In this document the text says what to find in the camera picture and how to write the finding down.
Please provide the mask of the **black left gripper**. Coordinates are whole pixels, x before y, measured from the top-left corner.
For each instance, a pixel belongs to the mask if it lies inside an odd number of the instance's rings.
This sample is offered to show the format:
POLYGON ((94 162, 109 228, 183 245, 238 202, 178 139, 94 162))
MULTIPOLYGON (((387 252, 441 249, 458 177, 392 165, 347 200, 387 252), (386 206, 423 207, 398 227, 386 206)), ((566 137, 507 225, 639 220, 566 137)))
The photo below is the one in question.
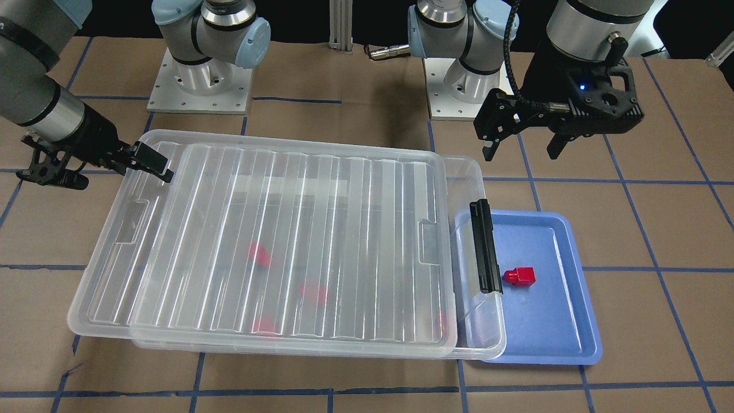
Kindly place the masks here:
POLYGON ((493 161, 499 141, 530 127, 553 131, 546 151, 556 160, 578 136, 623 134, 642 122, 626 49, 627 44, 610 44, 600 62, 583 62, 553 44, 540 44, 519 92, 492 89, 474 119, 475 134, 485 141, 485 161, 493 161))

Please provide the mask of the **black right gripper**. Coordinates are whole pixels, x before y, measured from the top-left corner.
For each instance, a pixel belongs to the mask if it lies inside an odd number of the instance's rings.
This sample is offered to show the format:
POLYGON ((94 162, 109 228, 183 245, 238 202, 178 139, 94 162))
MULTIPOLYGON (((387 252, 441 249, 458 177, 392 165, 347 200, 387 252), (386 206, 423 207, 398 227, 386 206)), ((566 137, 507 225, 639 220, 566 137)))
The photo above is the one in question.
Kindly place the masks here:
POLYGON ((17 170, 19 180, 40 186, 57 186, 84 190, 89 179, 83 167, 68 169, 72 158, 96 167, 125 175, 127 170, 140 170, 165 183, 175 173, 168 168, 169 159, 140 141, 131 145, 118 138, 117 128, 90 106, 84 107, 81 125, 68 138, 50 143, 37 133, 27 133, 21 141, 33 149, 29 167, 17 170))

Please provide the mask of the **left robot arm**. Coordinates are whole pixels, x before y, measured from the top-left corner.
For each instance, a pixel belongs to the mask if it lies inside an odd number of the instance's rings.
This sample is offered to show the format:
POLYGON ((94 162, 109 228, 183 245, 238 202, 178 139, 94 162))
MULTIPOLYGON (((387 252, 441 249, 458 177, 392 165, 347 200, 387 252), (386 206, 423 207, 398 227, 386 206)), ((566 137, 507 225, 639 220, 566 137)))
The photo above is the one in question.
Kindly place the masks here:
POLYGON ((493 87, 474 119, 486 161, 504 139, 530 127, 553 133, 548 157, 595 134, 624 134, 645 115, 624 55, 650 1, 558 1, 522 82, 511 47, 521 28, 514 1, 418 1, 407 12, 411 55, 453 58, 467 73, 505 68, 511 92, 493 87))

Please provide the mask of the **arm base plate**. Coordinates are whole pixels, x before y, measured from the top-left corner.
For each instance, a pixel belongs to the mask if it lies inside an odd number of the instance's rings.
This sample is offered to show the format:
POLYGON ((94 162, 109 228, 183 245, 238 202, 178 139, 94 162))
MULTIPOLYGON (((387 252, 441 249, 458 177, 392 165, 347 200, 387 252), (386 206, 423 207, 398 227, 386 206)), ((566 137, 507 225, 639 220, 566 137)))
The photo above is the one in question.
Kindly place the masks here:
POLYGON ((147 110, 154 113, 246 115, 254 70, 217 59, 184 65, 165 50, 147 110))
POLYGON ((491 89, 512 93, 504 64, 498 72, 482 75, 469 72, 457 59, 428 58, 423 63, 432 120, 473 121, 491 89))

